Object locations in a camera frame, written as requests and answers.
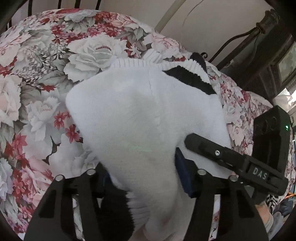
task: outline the bed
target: bed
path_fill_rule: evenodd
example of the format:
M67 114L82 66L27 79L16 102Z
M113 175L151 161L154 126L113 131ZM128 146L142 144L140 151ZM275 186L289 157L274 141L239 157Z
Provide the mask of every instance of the bed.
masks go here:
M132 17L86 9L29 16L2 34L0 48L0 100L5 100L0 105L0 210L23 238L53 181L52 156L74 161L85 154L83 138L65 107L68 91L102 71L96 61L104 61L107 68L110 59L141 58L149 49L158 52L163 61L184 61L191 53ZM99 58L97 50L107 57ZM238 87L208 62L207 72L220 95L232 149L251 155L253 120L272 105ZM292 137L291 129L287 192L295 182ZM284 197L268 197L271 211ZM78 213L76 206L76 232L82 239ZM219 206L213 214L210 240L215 238L218 220Z

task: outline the pink flower print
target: pink flower print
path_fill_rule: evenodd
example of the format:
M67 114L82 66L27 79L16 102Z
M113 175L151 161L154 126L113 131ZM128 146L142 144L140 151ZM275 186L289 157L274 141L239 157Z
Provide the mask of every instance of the pink flower print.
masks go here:
M220 211L218 211L218 212L214 215L213 221L214 221L214 222L218 222L218 221L219 221L219 218L220 218Z
M33 209L31 207L27 208L26 206L20 205L18 209L23 214L24 218L28 218L28 220L31 220L33 214Z
M8 142L6 142L6 147L5 147L4 155L8 156L8 158L10 156L13 157L13 148L12 148L12 146Z
M14 137L14 140L12 141L11 146L18 153L22 153L22 147L28 145L25 141L26 137L27 136L22 136L21 134L18 134L18 135L15 134L15 137Z
M46 169L42 174L49 180L53 181L54 178L52 176L52 172L49 169Z
M55 89L55 86L54 85L43 85L42 86L42 90L43 91L47 91L48 93L51 91L51 90L54 90Z
M13 178L17 179L19 182L22 181L22 173L18 169L13 170Z
M65 118L67 118L67 119L70 119L70 118L71 118L71 115L70 115L70 113L69 113L68 111L63 112L63 115L64 115Z
M64 113L61 113L59 111L59 113L56 116L54 116L54 118L54 127L57 127L58 130L60 129L60 127L65 128L64 119L66 118L66 116L64 115Z
M13 189L17 194L24 193L26 191L24 188L24 184L16 179L13 180Z
M28 229L29 223L25 219L21 220L21 222L22 222L22 225L21 225L22 232L25 233Z
M23 233L23 229L18 223L15 225L14 231L16 234Z
M79 139L80 139L79 134L77 132L75 132L75 128L76 128L75 125L71 125L69 127L69 129L68 128L65 129L66 130L66 136L69 137L70 143L72 143L73 140L79 141Z
M87 28L87 34L88 34L90 37L93 37L93 36L98 35L98 34L99 34L99 31L96 29L95 26L92 26L92 27Z
M23 219L23 218L24 218L24 216L23 216L23 214L22 214L22 213L18 213L18 214L17 214L17 218L18 218L18 219Z
M7 218L7 222L12 229L15 228L15 223L10 218Z
M68 14L68 13L74 13L74 12L79 12L79 8L72 8L72 9L61 9L57 11L57 14Z
M25 158L25 153L19 153L15 158L21 162L22 168L30 166L29 161Z
M186 57L183 56L182 58L176 58L174 59L174 62L184 62L186 60Z

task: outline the metal bolt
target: metal bolt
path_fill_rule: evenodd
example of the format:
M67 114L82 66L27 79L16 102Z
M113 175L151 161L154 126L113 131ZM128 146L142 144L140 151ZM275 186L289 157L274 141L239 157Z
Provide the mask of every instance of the metal bolt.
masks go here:
M220 156L220 151L215 150L215 155L216 155L216 156Z
M57 175L57 176L55 177L55 180L58 181L58 182L60 182L60 181L63 180L63 179L64 179L64 176L63 176L63 175Z
M201 176L204 176L204 175L207 174L207 171L204 170L204 169L199 169L199 170L197 171L197 173L198 173L199 175L201 175Z
M235 176L235 175L232 175L229 177L229 179L232 181L232 182L236 182L238 180L238 177Z
M95 169L89 169L87 170L86 174L89 175L89 176L92 176L96 173L96 170Z

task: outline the blue gripper pad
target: blue gripper pad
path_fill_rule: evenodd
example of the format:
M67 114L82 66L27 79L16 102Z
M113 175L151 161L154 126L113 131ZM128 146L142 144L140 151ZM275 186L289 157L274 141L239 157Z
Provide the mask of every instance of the blue gripper pad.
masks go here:
M181 150L176 148L175 167L177 169L183 190L189 197L195 198L199 182L197 180L198 168L194 161L185 159Z

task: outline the screw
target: screw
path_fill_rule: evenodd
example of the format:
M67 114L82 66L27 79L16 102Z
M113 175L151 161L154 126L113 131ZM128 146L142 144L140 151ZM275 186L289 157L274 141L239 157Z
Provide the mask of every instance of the screw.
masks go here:
M232 175L229 177L229 179L232 181L232 182L236 182L238 180L238 177L235 176L235 175Z
M89 176L92 176L96 173L96 170L95 169L89 169L87 170L86 174L89 175Z
M58 182L60 182L60 181L63 180L63 179L64 179L64 176L63 176L63 175L57 175L57 176L55 177L55 180L58 181Z
M207 174L207 171L204 170L204 169L199 169L199 170L197 171L197 173L198 173L199 175L201 175L201 176L204 176L204 175Z

